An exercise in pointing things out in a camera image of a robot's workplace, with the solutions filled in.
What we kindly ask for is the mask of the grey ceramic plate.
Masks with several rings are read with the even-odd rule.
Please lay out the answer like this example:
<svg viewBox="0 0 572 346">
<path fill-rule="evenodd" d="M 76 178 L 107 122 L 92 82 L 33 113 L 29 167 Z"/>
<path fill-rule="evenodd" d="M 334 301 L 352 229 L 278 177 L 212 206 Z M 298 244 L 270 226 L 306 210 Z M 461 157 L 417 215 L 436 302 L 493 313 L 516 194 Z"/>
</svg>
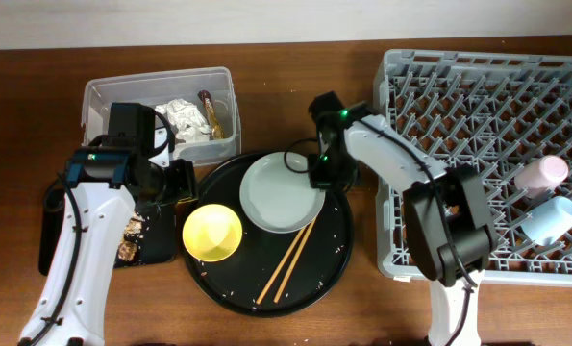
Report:
<svg viewBox="0 0 572 346">
<path fill-rule="evenodd" d="M 239 201 L 254 225 L 273 234 L 288 234 L 312 222 L 322 210 L 326 193 L 311 187 L 302 173 L 307 168 L 304 156 L 275 152 L 246 170 Z"/>
</svg>

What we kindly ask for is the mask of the wooden chopstick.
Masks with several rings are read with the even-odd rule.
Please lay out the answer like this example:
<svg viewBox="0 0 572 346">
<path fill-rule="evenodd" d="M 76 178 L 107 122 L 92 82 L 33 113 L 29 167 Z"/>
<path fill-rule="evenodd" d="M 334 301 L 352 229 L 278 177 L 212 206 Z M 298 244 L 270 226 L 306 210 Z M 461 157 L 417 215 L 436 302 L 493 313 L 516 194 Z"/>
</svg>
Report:
<svg viewBox="0 0 572 346">
<path fill-rule="evenodd" d="M 286 261 L 289 259 L 290 255 L 293 254 L 292 262 L 295 262 L 300 257 L 300 249 L 302 248 L 302 242 L 307 238 L 308 228 L 309 227 L 303 228 L 290 243 L 289 247 L 286 250 L 286 253 L 283 255 L 282 259 L 280 260 L 277 267 L 273 271 L 272 275 L 268 279 L 260 295 L 255 300 L 255 303 L 257 305 L 259 305 L 264 299 L 265 295 L 267 294 L 270 287 L 273 285 L 274 281 L 277 279 L 277 276 L 280 274 L 282 268 L 286 264 Z"/>
<path fill-rule="evenodd" d="M 278 290 L 273 298 L 273 302 L 277 304 L 285 291 L 286 285 L 292 275 L 294 268 L 302 254 L 302 251 L 305 248 L 305 245 L 311 235 L 311 231 L 315 225 L 316 219 L 313 219 L 312 222 L 307 225 L 299 234 L 295 237 L 293 244 L 290 246 L 288 251 L 286 252 L 286 259 L 290 260 L 286 273 L 280 282 Z"/>
</svg>

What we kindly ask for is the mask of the gold coffee sachet wrapper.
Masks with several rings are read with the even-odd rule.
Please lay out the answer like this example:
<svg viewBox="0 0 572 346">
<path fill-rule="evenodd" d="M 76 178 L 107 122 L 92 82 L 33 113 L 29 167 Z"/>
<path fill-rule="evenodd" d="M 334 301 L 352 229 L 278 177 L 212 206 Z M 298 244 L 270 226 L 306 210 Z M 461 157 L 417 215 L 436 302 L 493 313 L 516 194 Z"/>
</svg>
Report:
<svg viewBox="0 0 572 346">
<path fill-rule="evenodd" d="M 198 93 L 199 99 L 202 101 L 206 113 L 207 118 L 211 126 L 211 134 L 214 139 L 223 139 L 224 138 L 224 131 L 219 123 L 219 120 L 216 117 L 216 111 L 213 106 L 213 101 L 211 98 L 211 94 L 206 90 L 201 90 Z"/>
</svg>

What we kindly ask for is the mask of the round black serving tray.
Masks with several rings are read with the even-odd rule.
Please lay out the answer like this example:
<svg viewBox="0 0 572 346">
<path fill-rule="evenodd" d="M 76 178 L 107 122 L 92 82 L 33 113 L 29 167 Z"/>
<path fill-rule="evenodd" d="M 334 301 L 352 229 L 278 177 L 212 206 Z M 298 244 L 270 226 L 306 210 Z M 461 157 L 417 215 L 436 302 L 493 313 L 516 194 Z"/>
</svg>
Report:
<svg viewBox="0 0 572 346">
<path fill-rule="evenodd" d="M 208 204 L 224 205 L 235 211 L 243 230 L 236 251 L 218 262 L 200 261 L 188 251 L 183 252 L 183 258 L 193 280 L 221 307 L 250 316 L 278 317 L 313 305 L 337 284 L 354 247 L 354 222 L 346 196 L 328 192 L 280 300 L 273 301 L 283 274 L 258 302 L 262 289 L 294 239 L 294 235 L 275 235 L 255 226 L 238 201 L 238 188 L 245 171 L 263 155 L 263 152 L 242 154 L 221 162 L 199 183 L 200 198 L 184 214 L 188 218 Z"/>
</svg>

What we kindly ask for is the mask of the food scraps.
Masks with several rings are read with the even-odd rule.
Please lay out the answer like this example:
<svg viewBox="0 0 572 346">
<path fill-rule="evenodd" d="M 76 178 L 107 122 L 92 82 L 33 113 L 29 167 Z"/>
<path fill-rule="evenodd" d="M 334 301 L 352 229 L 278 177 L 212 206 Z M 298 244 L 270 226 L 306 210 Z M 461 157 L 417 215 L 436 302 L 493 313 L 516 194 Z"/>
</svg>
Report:
<svg viewBox="0 0 572 346">
<path fill-rule="evenodd" d="M 144 219 L 135 213 L 125 226 L 123 236 L 117 248 L 117 258 L 124 262 L 133 262 L 139 254 L 138 241 L 142 239 Z"/>
</svg>

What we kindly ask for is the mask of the yellow bowl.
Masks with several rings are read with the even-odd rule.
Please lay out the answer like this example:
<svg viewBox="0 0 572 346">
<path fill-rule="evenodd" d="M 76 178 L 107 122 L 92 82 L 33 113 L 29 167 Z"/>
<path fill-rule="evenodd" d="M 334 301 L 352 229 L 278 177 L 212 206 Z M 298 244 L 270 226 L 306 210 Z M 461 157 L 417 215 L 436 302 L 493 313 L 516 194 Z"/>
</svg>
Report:
<svg viewBox="0 0 572 346">
<path fill-rule="evenodd" d="M 194 210 L 182 229 L 185 249 L 204 262 L 217 262 L 231 256 L 239 247 L 242 236 L 242 224 L 237 214 L 219 204 Z"/>
</svg>

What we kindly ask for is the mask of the pink cup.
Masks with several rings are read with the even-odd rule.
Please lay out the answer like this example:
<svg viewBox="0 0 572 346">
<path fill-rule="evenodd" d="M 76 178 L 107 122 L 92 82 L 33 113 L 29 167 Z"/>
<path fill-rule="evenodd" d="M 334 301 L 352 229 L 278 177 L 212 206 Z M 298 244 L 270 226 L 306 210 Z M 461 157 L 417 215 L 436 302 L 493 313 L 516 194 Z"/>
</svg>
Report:
<svg viewBox="0 0 572 346">
<path fill-rule="evenodd" d="M 548 155 L 529 163 L 514 177 L 517 189 L 526 189 L 526 196 L 534 199 L 555 189 L 568 176 L 566 161 L 558 156 Z"/>
</svg>

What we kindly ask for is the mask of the blue cup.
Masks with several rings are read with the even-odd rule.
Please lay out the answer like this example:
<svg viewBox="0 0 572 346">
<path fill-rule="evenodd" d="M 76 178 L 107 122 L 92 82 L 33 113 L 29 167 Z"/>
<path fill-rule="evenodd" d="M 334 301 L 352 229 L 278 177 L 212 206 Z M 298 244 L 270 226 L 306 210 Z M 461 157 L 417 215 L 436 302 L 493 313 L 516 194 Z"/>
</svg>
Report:
<svg viewBox="0 0 572 346">
<path fill-rule="evenodd" d="M 529 212 L 521 224 L 525 236 L 539 246 L 549 246 L 572 228 L 572 201 L 557 196 Z"/>
</svg>

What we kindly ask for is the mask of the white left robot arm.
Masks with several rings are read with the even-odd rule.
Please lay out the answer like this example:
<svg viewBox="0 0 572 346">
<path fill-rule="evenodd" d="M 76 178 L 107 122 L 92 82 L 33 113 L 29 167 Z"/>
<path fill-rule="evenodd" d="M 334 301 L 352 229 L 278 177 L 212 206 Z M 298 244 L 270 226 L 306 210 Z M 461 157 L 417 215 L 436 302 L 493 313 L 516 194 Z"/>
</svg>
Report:
<svg viewBox="0 0 572 346">
<path fill-rule="evenodd" d="M 77 149 L 58 180 L 63 221 L 21 345 L 101 345 L 118 245 L 136 209 L 198 197 L 191 161 L 154 163 L 174 150 L 166 118 L 140 103 L 113 103 L 108 130 Z"/>
</svg>

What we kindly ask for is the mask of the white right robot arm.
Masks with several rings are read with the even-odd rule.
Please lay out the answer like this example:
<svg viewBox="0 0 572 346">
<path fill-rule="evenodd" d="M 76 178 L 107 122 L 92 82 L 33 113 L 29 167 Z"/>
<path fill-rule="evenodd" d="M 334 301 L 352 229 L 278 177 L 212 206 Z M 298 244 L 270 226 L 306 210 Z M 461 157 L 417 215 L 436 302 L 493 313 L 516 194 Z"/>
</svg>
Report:
<svg viewBox="0 0 572 346">
<path fill-rule="evenodd" d="M 346 107 L 334 92 L 315 97 L 309 113 L 319 149 L 308 157 L 311 186 L 344 189 L 363 163 L 400 194 L 410 255 L 430 282 L 428 344 L 480 344 L 479 285 L 499 236 L 478 171 L 434 159 L 365 103 Z"/>
</svg>

